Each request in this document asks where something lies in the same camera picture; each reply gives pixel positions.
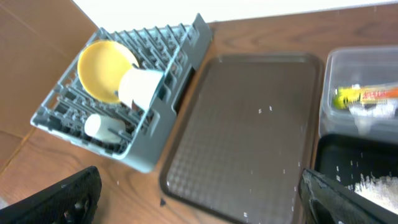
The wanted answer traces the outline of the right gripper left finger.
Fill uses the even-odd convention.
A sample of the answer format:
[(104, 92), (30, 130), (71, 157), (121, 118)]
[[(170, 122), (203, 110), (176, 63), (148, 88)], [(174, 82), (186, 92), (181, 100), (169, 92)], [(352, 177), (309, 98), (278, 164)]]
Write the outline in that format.
[(1, 209), (1, 223), (91, 223), (102, 181), (89, 166), (46, 189)]

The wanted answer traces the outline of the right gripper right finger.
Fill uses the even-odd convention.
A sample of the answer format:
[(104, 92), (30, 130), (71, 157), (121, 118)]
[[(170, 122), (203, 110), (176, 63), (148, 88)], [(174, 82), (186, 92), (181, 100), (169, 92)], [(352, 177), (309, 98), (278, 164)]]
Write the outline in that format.
[(298, 187), (306, 223), (397, 223), (397, 214), (311, 169)]

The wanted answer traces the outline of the white cup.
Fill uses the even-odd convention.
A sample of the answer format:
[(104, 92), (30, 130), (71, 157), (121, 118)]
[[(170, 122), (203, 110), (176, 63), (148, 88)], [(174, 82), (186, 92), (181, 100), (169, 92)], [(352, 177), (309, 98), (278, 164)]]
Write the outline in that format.
[(91, 114), (84, 125), (86, 135), (99, 141), (118, 144), (121, 141), (121, 137), (112, 133), (109, 129), (116, 132), (120, 130), (125, 131), (126, 125), (119, 119), (100, 114)]

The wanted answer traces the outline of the green snack wrapper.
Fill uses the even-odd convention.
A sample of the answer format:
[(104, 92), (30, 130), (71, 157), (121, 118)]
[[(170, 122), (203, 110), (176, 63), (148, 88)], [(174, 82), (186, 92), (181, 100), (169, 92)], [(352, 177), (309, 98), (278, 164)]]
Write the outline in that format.
[(336, 89), (332, 103), (336, 109), (343, 110), (351, 105), (385, 103), (390, 99), (397, 99), (397, 85), (341, 87)]

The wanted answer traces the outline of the light blue bowl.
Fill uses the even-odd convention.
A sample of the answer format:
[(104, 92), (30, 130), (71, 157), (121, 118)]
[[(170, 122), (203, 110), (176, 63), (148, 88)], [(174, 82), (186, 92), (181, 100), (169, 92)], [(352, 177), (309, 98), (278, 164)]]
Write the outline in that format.
[(164, 73), (158, 70), (131, 68), (122, 77), (118, 98), (126, 106), (135, 104), (142, 110), (148, 110)]

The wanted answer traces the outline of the yellow round plate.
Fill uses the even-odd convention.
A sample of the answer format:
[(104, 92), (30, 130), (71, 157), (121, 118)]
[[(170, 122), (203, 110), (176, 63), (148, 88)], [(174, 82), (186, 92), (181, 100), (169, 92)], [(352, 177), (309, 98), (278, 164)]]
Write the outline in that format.
[(84, 90), (103, 103), (119, 103), (118, 91), (124, 74), (139, 65), (136, 56), (123, 44), (97, 40), (78, 56), (77, 72)]

